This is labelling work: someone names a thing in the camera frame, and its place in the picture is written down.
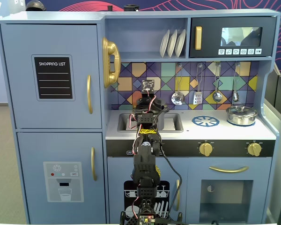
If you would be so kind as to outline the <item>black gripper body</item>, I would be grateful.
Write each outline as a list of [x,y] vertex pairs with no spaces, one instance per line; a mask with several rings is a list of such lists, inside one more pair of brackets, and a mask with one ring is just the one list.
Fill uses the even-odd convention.
[[142,97],[136,101],[136,106],[133,109],[134,114],[153,113],[158,114],[159,112],[167,113],[169,108],[167,107],[164,100],[154,97]]

